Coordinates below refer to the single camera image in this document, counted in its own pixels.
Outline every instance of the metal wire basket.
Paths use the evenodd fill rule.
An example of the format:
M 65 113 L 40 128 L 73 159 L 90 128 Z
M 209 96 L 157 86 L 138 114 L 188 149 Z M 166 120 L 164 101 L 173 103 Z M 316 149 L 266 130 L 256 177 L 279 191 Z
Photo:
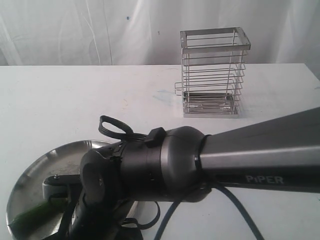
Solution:
M 241 27 L 181 31 L 183 116 L 236 118 L 251 44 Z

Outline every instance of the green object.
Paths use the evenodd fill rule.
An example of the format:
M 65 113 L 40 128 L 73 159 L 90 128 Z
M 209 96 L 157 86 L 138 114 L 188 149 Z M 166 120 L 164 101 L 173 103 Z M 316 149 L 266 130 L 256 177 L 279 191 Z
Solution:
M 67 204 L 67 198 L 52 198 L 17 215 L 8 226 L 17 239 L 24 239 L 58 213 L 62 213 Z

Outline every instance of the white tabletop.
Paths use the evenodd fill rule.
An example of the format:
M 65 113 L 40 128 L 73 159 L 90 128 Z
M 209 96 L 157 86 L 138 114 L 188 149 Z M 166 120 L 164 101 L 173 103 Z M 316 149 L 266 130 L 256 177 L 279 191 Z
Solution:
M 11 239 L 6 205 L 20 174 L 38 157 L 66 143 L 108 140 L 98 132 L 100 115 L 135 132 L 189 125 L 204 134 L 320 106 L 320 82 L 304 64 L 248 64 L 238 119 L 183 118 L 178 65 L 0 67 L 0 236 Z M 235 189 L 266 240 L 318 239 L 320 194 Z M 162 217 L 168 206 L 161 203 Z M 141 223 L 156 214 L 153 203 L 137 211 Z M 143 231 L 153 239 L 158 225 Z M 233 204 L 218 191 L 198 203 L 182 203 L 163 239 L 253 240 Z

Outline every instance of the white curtain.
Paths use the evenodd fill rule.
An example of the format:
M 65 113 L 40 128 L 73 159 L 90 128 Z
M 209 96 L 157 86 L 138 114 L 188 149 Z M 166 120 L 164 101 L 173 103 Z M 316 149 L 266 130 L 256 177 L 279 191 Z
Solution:
M 0 65 L 179 65 L 181 30 L 225 27 L 320 78 L 320 0 L 0 0 Z

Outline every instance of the round metal tray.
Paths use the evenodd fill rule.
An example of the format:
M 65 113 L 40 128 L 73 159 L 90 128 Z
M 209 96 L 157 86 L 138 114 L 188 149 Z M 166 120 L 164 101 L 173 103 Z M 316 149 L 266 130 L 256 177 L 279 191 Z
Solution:
M 19 177 L 10 194 L 6 208 L 6 222 L 44 201 L 42 182 L 47 177 L 58 175 L 79 174 L 79 165 L 83 155 L 90 149 L 97 149 L 109 143 L 97 140 L 76 141 L 41 156 Z M 41 240 L 55 233 L 60 224 L 62 214 L 45 223 L 31 235 L 28 240 Z M 13 238 L 15 233 L 9 228 Z

